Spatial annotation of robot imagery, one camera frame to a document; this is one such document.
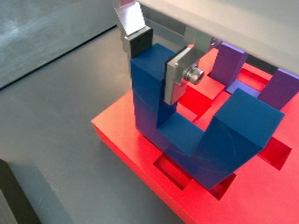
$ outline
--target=purple block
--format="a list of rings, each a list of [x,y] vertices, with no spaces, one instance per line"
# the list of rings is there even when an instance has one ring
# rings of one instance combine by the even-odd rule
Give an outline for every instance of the purple block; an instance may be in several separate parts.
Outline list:
[[[252,95],[253,97],[257,98],[259,92],[252,87],[249,87],[247,84],[244,84],[239,80],[235,80],[231,83],[231,85],[228,86],[227,92],[233,94],[237,89],[241,89],[245,93],[248,93],[249,95]]]
[[[248,54],[245,52],[223,42],[209,77],[223,85],[229,86],[237,78],[247,57]]]
[[[299,77],[279,68],[257,99],[276,109],[288,103],[299,92]]]

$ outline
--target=gray floor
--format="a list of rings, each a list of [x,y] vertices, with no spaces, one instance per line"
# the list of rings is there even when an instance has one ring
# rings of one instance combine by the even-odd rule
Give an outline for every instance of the gray floor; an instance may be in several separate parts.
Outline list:
[[[111,0],[1,0],[0,88],[116,24]]]
[[[127,71],[115,29],[0,92],[0,157],[45,224],[183,223],[89,123],[131,88]]]

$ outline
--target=blue block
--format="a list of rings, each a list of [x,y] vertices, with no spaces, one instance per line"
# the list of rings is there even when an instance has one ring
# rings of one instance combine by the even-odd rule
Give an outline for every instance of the blue block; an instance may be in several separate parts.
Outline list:
[[[173,52],[161,45],[153,45],[131,60],[133,97],[139,97],[152,112],[151,121],[159,127],[176,110],[176,104],[164,103],[164,62]]]
[[[211,189],[263,149],[281,113],[237,90],[203,132],[176,113],[176,105],[164,103],[164,62],[172,56],[172,51],[153,45],[131,60],[135,125]]]
[[[284,114],[237,89],[216,115],[200,141],[197,157],[209,163],[200,183],[212,188],[267,146]]]
[[[175,113],[157,131],[188,156],[192,156],[203,136],[203,130],[196,125]]]

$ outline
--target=blue u-shaped block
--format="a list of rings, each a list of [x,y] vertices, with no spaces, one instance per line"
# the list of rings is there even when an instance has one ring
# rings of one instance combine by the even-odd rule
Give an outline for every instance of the blue u-shaped block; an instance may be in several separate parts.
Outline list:
[[[237,90],[204,132],[176,112],[176,104],[164,103],[164,62],[172,56],[156,44],[131,60],[135,125],[209,190],[264,149],[283,114]]]

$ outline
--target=metal bracket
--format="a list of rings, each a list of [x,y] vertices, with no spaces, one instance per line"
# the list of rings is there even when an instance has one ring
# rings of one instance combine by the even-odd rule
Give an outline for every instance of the metal bracket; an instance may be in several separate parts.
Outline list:
[[[140,4],[136,1],[115,0],[113,3],[123,48],[131,60],[152,46],[153,30],[145,26]],[[203,71],[197,68],[197,61],[211,46],[211,37],[191,27],[185,28],[185,39],[193,43],[193,47],[185,47],[179,51],[165,66],[164,101],[169,105],[183,96],[187,81],[196,85],[201,80]]]
[[[193,47],[183,48],[165,62],[164,102],[173,105],[184,94],[187,81],[197,84],[203,71],[197,68],[199,51]]]
[[[153,42],[153,30],[145,26],[145,20],[136,1],[113,1],[117,14],[117,27],[121,31],[123,48],[131,60]]]

